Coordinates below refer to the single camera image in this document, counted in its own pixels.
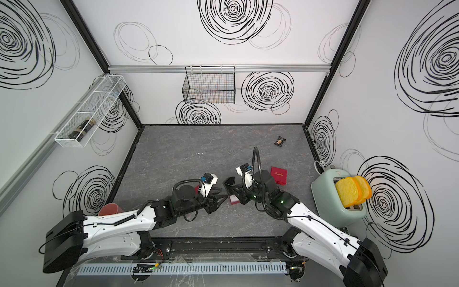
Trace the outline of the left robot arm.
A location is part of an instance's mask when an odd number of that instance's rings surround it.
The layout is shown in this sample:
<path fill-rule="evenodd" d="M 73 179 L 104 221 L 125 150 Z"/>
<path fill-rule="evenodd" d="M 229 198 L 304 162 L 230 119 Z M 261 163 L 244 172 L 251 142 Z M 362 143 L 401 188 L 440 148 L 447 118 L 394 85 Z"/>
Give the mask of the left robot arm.
<path fill-rule="evenodd" d="M 89 216 L 71 212 L 45 236 L 39 248 L 44 256 L 43 273 L 57 273 L 99 257 L 122 255 L 147 258 L 155 252 L 149 233 L 165 228 L 188 214 L 218 210 L 228 198 L 216 179 L 188 179 L 176 183 L 170 196 L 147 200 L 139 209 L 113 215 Z"/>

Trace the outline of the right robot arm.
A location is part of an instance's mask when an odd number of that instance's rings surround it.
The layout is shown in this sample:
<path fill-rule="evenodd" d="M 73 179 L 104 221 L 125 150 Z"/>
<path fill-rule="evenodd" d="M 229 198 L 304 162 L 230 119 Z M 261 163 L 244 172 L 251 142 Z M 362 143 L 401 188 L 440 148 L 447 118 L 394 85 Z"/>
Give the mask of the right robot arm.
<path fill-rule="evenodd" d="M 230 195 L 241 204 L 261 203 L 263 211 L 275 220 L 290 224 L 286 234 L 287 252 L 306 257 L 337 275 L 347 287 L 382 287 L 388 270 L 377 245 L 359 240 L 321 219 L 297 197 L 283 191 L 270 172 L 262 169 L 259 149 L 254 148 L 251 164 L 236 168 L 235 177 L 225 180 Z"/>

